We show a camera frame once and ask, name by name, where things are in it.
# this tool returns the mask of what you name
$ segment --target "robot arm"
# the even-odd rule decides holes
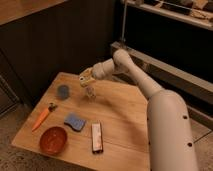
[[[113,59],[95,64],[92,76],[104,79],[115,73],[132,78],[148,100],[147,124],[152,171],[197,171],[189,116],[184,100],[165,90],[136,66],[129,54],[117,50]]]

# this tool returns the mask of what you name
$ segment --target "blue sponge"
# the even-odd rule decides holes
[[[69,114],[64,120],[64,124],[69,125],[74,131],[80,132],[86,121],[76,116],[74,113]]]

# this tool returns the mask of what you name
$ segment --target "floor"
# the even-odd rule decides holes
[[[10,145],[16,132],[26,120],[30,109],[19,104],[0,118],[0,170],[1,171],[89,171],[89,169],[41,156]],[[198,163],[201,171],[213,170],[213,132],[191,120]]]

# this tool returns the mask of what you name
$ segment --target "red object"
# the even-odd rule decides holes
[[[67,133],[61,127],[51,127],[41,136],[40,148],[48,155],[60,153],[67,141]]]

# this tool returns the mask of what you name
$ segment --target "shelf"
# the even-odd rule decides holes
[[[0,0],[0,25],[65,1],[66,0]]]
[[[168,17],[168,18],[171,18],[171,19],[174,19],[177,21],[181,21],[181,22],[184,22],[187,24],[191,24],[191,25],[194,25],[194,26],[197,26],[200,28],[204,28],[204,29],[213,31],[213,23],[209,22],[208,20],[197,19],[192,16],[187,16],[187,15],[183,15],[183,14],[180,14],[177,12],[159,8],[159,6],[151,6],[148,4],[137,5],[137,4],[135,4],[134,0],[128,0],[128,6],[135,7],[135,8],[141,9],[143,11],[151,12],[154,14],[158,14],[158,15],[161,15],[164,17]],[[208,13],[208,12],[204,12],[204,11],[199,11],[199,13],[205,14],[208,17],[213,17],[212,13]]]

